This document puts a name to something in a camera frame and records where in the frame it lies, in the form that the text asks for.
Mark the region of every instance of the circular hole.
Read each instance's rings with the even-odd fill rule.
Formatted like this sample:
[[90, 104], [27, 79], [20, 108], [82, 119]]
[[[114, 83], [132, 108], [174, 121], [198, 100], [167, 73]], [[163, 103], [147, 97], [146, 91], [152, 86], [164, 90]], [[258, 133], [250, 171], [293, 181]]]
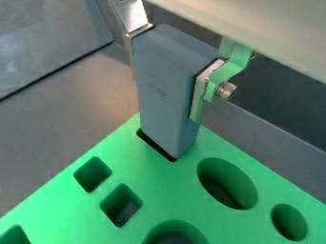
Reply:
[[307, 222], [291, 206], [281, 204], [271, 211], [273, 224], [279, 234], [291, 241], [301, 241], [307, 235]]
[[167, 233], [158, 236], [150, 244], [195, 244], [186, 235], [179, 233]]
[[206, 191], [222, 204], [237, 210], [249, 210], [257, 205], [255, 185], [233, 163], [207, 158], [199, 164], [198, 175]]
[[143, 244], [209, 244], [199, 229], [180, 220], [168, 220], [154, 226]]

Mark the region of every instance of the gray rectangular block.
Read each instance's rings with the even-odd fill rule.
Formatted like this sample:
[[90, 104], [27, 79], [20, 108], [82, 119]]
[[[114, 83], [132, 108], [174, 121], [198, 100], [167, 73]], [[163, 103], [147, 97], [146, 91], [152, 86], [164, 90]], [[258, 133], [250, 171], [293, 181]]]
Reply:
[[200, 126], [188, 117], [195, 76], [219, 53], [168, 25], [136, 37], [132, 44], [142, 130], [179, 158]]

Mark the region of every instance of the gray wall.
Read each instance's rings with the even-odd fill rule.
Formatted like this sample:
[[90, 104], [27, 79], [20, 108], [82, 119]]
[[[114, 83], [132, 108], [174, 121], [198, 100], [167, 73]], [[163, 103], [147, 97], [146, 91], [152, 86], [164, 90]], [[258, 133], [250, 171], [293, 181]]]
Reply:
[[0, 99], [111, 41], [95, 1], [1, 1]]

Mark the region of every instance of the square hole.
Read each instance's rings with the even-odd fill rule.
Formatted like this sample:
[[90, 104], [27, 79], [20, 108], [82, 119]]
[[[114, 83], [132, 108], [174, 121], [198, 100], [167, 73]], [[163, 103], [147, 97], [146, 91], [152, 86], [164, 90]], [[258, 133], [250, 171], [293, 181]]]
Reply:
[[1, 244], [31, 244], [27, 235], [19, 225], [11, 227], [0, 236]]
[[78, 169], [74, 177], [79, 185], [84, 188], [86, 192], [90, 193], [108, 178], [112, 171], [99, 159], [99, 157], [91, 158], [91, 160]]
[[143, 201], [135, 192], [120, 184], [120, 186], [108, 194], [100, 203], [100, 209], [104, 211], [112, 223], [122, 227], [134, 214], [139, 211]]

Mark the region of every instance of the gray floor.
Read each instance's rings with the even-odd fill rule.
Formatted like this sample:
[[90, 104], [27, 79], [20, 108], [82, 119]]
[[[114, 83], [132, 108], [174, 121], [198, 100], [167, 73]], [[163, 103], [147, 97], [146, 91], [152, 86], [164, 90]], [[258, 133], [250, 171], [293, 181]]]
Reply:
[[[0, 102], [0, 215], [138, 112], [118, 44]], [[219, 99], [203, 124], [326, 203], [326, 153]]]

